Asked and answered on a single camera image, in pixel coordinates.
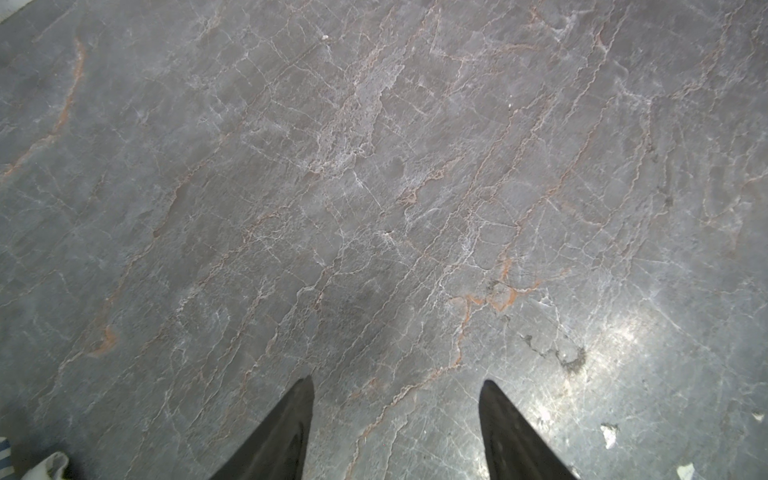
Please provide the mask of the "blue white striped tank top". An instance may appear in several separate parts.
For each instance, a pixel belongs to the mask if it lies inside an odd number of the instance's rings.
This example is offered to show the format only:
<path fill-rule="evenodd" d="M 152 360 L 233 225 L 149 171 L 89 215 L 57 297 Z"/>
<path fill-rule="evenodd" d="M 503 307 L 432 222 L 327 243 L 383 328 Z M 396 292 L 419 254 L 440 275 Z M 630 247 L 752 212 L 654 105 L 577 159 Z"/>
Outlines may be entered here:
<path fill-rule="evenodd" d="M 19 476 L 14 468 L 12 446 L 7 437 L 1 438 L 1 480 L 67 480 L 70 458 L 57 451 Z"/>

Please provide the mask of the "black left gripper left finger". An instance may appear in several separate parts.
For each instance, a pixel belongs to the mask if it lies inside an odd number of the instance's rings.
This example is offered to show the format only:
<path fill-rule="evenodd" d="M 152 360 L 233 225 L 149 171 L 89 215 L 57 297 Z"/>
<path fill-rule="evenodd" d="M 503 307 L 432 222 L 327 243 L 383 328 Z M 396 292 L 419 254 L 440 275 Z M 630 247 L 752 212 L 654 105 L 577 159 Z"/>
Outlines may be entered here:
<path fill-rule="evenodd" d="M 297 380 L 211 479 L 300 480 L 314 395 L 311 376 Z"/>

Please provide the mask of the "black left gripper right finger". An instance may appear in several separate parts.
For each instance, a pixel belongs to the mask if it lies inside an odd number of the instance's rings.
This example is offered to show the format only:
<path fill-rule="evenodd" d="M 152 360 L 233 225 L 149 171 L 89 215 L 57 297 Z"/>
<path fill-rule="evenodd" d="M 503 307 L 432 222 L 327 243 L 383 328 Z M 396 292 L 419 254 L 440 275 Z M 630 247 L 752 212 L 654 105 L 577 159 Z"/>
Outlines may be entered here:
<path fill-rule="evenodd" d="M 576 479 L 500 387 L 490 379 L 482 385 L 478 410 L 485 457 L 492 480 Z"/>

